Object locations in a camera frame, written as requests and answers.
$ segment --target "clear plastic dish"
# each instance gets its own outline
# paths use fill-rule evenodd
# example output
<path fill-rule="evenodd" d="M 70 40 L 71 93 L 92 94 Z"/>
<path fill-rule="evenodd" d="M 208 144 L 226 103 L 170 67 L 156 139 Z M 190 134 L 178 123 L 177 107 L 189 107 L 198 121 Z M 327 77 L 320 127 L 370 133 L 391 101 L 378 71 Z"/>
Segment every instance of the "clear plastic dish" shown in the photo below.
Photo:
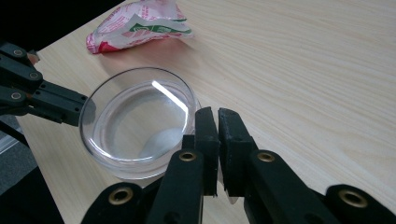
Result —
<path fill-rule="evenodd" d="M 200 108 L 191 88 L 161 68 L 135 68 L 99 86 L 83 106 L 79 130 L 93 157 L 114 176 L 161 175 Z"/>

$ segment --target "red and white package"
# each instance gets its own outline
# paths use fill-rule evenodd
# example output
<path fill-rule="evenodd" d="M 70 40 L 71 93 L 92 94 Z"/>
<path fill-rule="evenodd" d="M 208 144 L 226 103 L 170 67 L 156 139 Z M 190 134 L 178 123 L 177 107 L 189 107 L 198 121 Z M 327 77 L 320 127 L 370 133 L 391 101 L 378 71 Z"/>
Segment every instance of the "red and white package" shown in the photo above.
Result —
<path fill-rule="evenodd" d="M 141 0 L 113 11 L 86 38 L 92 54 L 130 48 L 152 39 L 192 37 L 176 0 Z"/>

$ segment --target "screw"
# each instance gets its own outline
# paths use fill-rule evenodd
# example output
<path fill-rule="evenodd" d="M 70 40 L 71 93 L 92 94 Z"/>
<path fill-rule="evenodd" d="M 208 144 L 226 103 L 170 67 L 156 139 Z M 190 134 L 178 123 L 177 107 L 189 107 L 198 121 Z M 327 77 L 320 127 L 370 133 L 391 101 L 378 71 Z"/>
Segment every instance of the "screw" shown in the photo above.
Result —
<path fill-rule="evenodd" d="M 15 49 L 14 54 L 17 56 L 21 56 L 23 54 L 23 52 L 20 49 Z"/>
<path fill-rule="evenodd" d="M 36 79 L 36 78 L 38 78 L 38 73 L 33 72 L 33 73 L 29 74 L 29 77 L 32 79 Z"/>
<path fill-rule="evenodd" d="M 19 99 L 21 99 L 21 94 L 19 92 L 14 92 L 11 94 L 11 98 L 13 100 L 19 100 Z"/>

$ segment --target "light wood tabletop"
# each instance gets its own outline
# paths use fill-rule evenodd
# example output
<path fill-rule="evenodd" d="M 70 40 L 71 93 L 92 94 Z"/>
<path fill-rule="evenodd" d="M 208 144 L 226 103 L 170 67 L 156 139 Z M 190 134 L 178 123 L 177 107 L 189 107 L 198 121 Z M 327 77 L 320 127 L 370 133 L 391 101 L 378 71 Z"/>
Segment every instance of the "light wood tabletop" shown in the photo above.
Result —
<path fill-rule="evenodd" d="M 177 0 L 193 38 L 90 54 L 115 8 L 40 50 L 44 79 L 85 95 L 118 72 L 172 71 L 202 107 L 238 112 L 261 149 L 279 154 L 320 193 L 362 189 L 396 212 L 396 2 Z M 79 223 L 120 182 L 87 152 L 77 127 L 18 121 L 65 223 Z M 243 198 L 205 197 L 203 223 L 248 223 Z"/>

